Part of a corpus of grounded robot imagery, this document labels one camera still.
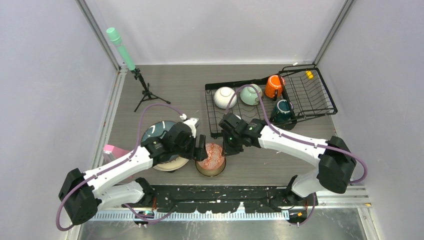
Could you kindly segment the brown speckled bowl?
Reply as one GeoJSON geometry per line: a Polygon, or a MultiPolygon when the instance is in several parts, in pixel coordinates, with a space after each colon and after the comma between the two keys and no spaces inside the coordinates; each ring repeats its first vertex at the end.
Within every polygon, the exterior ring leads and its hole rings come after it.
{"type": "Polygon", "coordinates": [[[218,169],[214,169],[214,170],[204,169],[204,168],[199,166],[199,161],[195,162],[195,167],[202,175],[207,176],[207,177],[215,177],[215,176],[218,176],[225,169],[225,167],[226,167],[226,157],[224,156],[224,162],[218,169]]]}

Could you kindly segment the blue floral plate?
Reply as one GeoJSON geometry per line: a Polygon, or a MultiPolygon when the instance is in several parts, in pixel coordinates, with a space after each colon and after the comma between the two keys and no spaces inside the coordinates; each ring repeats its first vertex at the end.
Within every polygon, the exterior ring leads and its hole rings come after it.
{"type": "Polygon", "coordinates": [[[171,120],[162,120],[162,121],[156,122],[144,132],[139,144],[141,145],[141,143],[144,142],[146,139],[153,138],[153,137],[159,137],[161,139],[160,143],[162,144],[163,143],[162,138],[175,124],[176,122],[171,120]]]}

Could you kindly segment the cream bowl red rim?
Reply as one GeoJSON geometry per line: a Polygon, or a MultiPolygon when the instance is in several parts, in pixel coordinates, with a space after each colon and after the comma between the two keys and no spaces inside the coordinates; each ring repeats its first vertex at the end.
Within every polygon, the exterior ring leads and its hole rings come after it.
{"type": "Polygon", "coordinates": [[[227,86],[220,87],[213,95],[214,104],[220,109],[226,109],[228,104],[229,108],[232,108],[237,103],[237,96],[234,96],[235,91],[227,86]]]}

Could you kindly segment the light green bowl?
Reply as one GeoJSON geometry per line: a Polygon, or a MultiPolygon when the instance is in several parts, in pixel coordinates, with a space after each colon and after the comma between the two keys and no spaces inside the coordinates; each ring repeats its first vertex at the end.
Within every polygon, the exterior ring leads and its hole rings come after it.
{"type": "Polygon", "coordinates": [[[251,84],[244,87],[240,91],[240,99],[243,103],[249,106],[255,106],[260,103],[260,98],[263,97],[263,91],[257,84],[251,84]]]}

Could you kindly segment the black wire dish rack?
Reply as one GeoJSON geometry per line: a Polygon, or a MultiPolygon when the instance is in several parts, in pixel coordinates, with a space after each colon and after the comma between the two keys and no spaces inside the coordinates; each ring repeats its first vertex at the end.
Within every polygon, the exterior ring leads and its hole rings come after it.
{"type": "MultiPolygon", "coordinates": [[[[223,136],[221,133],[221,128],[218,126],[218,123],[221,121],[223,115],[225,114],[225,110],[219,108],[214,102],[215,92],[221,87],[229,87],[234,91],[237,90],[240,86],[245,84],[256,84],[262,90],[265,90],[266,83],[268,78],[259,78],[259,79],[251,79],[251,80],[241,80],[241,81],[228,81],[228,82],[218,82],[218,83],[207,83],[205,88],[205,99],[206,99],[206,107],[207,107],[207,115],[209,121],[209,129],[210,136],[214,139],[220,138],[223,136]]],[[[287,100],[291,107],[291,116],[290,119],[277,123],[277,127],[284,130],[291,130],[303,118],[300,114],[299,107],[295,102],[295,97],[288,93],[288,89],[285,88],[282,95],[278,98],[278,100],[287,100]]],[[[264,119],[264,113],[259,104],[257,105],[248,105],[245,104],[239,96],[237,96],[236,104],[229,109],[230,112],[236,114],[241,117],[243,120],[250,122],[252,119],[264,119]]]]}

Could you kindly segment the dark green mug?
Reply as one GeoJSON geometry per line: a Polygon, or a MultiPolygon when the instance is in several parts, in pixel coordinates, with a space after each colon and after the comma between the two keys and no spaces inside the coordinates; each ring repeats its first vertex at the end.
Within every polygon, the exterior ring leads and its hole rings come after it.
{"type": "Polygon", "coordinates": [[[292,105],[286,99],[279,100],[273,107],[270,122],[281,124],[289,121],[292,117],[292,105]]]}

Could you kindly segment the orange mug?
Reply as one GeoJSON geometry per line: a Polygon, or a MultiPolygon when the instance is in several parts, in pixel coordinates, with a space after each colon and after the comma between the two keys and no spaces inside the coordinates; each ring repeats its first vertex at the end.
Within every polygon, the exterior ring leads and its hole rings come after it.
{"type": "Polygon", "coordinates": [[[276,101],[282,95],[285,85],[286,81],[280,75],[271,75],[268,77],[264,94],[273,101],[276,101]]]}

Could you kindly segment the blue white patterned bowl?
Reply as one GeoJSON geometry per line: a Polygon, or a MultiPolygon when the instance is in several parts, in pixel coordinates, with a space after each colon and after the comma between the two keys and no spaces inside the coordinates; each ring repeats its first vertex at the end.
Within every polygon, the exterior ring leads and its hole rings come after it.
{"type": "Polygon", "coordinates": [[[224,163],[224,156],[222,155],[223,148],[216,143],[207,143],[205,145],[207,158],[199,161],[198,164],[201,168],[206,170],[216,170],[224,163]]]}

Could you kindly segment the pink cream plate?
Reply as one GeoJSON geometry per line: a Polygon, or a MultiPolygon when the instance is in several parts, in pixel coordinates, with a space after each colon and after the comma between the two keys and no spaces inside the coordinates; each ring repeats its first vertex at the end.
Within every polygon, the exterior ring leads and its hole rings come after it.
{"type": "Polygon", "coordinates": [[[172,172],[182,168],[189,162],[188,159],[178,156],[175,159],[153,166],[154,169],[162,172],[172,172]]]}

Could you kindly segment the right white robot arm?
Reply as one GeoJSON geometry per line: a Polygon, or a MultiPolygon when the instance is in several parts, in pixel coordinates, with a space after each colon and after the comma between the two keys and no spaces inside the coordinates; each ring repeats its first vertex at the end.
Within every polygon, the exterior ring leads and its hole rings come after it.
{"type": "Polygon", "coordinates": [[[243,147],[276,150],[314,166],[305,174],[295,175],[285,189],[291,205],[299,205],[309,195],[328,190],[344,194],[357,161],[345,142],[336,136],[330,140],[310,138],[280,129],[261,119],[247,122],[227,113],[219,122],[227,144],[239,153],[243,147]]]}

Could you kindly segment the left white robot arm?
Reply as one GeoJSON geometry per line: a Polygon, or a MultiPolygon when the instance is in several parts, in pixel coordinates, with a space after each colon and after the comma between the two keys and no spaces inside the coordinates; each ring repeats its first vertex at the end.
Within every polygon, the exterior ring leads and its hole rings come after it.
{"type": "Polygon", "coordinates": [[[141,142],[134,150],[106,165],[81,172],[69,171],[58,197],[61,201],[56,216],[66,210],[72,225],[90,220],[97,211],[127,203],[148,207],[153,202],[153,191],[145,180],[135,180],[120,185],[124,179],[156,165],[168,162],[173,156],[194,161],[208,157],[206,137],[196,136],[198,118],[178,122],[163,135],[153,136],[141,142]]]}

